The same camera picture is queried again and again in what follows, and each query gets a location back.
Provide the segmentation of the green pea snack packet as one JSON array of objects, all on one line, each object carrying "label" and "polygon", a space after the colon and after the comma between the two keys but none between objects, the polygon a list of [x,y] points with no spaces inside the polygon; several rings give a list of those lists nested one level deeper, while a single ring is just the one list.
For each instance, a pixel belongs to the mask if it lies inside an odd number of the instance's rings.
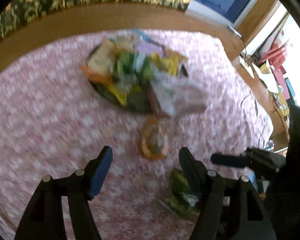
[{"label": "green pea snack packet", "polygon": [[144,53],[124,52],[116,57],[110,72],[116,80],[145,83],[154,78],[155,66]]}]

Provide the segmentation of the yellow snack packet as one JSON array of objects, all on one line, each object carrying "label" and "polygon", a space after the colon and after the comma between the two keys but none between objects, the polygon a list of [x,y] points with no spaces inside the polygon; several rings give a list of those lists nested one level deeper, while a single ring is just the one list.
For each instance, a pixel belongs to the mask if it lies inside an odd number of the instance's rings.
[{"label": "yellow snack packet", "polygon": [[170,76],[176,76],[179,69],[179,58],[177,55],[160,57],[158,53],[151,54],[151,62],[160,71],[167,72]]}]

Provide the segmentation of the red cloth item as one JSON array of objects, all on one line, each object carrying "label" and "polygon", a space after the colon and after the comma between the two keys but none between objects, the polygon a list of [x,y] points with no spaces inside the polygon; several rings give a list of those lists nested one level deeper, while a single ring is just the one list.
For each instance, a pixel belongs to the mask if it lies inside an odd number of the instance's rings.
[{"label": "red cloth item", "polygon": [[263,54],[258,63],[268,62],[270,66],[273,67],[271,70],[277,84],[283,88],[283,96],[285,100],[290,98],[287,84],[283,75],[286,71],[283,68],[283,63],[286,61],[288,55],[289,39],[284,38],[279,35],[275,38],[274,42],[271,44],[270,49]]}]

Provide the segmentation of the clear pink snack bag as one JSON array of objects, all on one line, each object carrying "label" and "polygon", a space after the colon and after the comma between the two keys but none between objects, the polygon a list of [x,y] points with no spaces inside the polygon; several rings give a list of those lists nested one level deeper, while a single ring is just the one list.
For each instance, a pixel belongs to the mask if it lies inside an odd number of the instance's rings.
[{"label": "clear pink snack bag", "polygon": [[195,82],[183,77],[163,77],[148,85],[151,109],[161,118],[181,118],[207,110],[207,95]]}]

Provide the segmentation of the purple snack packet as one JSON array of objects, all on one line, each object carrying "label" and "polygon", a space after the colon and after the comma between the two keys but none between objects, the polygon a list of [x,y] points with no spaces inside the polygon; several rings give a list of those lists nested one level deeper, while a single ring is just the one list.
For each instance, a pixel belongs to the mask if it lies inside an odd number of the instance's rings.
[{"label": "purple snack packet", "polygon": [[157,43],[149,41],[140,41],[137,45],[134,46],[134,50],[147,55],[158,53],[160,57],[164,56],[164,47]]}]

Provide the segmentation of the blue white patterned plate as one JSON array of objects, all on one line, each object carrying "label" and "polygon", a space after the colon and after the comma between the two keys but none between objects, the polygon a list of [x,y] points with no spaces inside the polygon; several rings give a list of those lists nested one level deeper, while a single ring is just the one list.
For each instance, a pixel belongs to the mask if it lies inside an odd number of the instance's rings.
[{"label": "blue white patterned plate", "polygon": [[[149,82],[170,75],[158,70],[154,64],[155,76],[145,83],[116,80],[110,72],[116,57],[124,52],[137,52],[134,50],[137,44],[130,41],[119,42],[106,39],[91,52],[81,70],[98,94],[108,101],[131,112],[149,114],[153,112],[148,99]],[[184,63],[188,61],[188,58],[177,51],[163,47],[164,56],[177,55],[179,58],[177,76],[187,76]]]}]

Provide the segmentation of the orange round snack packet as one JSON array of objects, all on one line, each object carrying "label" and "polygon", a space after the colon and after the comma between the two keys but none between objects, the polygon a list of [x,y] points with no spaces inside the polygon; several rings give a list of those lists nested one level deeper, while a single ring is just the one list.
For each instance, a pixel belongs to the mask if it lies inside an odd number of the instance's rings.
[{"label": "orange round snack packet", "polygon": [[168,154],[167,134],[162,130],[159,120],[149,116],[142,131],[142,155],[151,161],[165,159]]}]

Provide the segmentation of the pink floral bed sheet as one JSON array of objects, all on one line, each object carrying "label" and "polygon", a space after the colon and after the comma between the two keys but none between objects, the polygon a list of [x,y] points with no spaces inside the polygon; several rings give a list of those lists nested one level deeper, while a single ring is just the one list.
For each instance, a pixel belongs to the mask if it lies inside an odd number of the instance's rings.
[{"label": "pink floral bed sheet", "polygon": [[188,239],[193,225],[159,200],[186,146],[221,176],[247,170],[215,166],[215,152],[240,154],[263,148],[273,124],[228,59],[219,39],[202,33],[147,30],[160,45],[186,55],[186,70],[207,93],[203,114],[162,120],[165,159],[141,155],[145,115],[125,112],[101,98],[80,67],[90,52],[116,32],[62,39],[34,50],[0,74],[0,234],[13,239],[34,190],[45,175],[69,176],[98,156],[114,157],[100,194],[90,203],[103,239]]}]

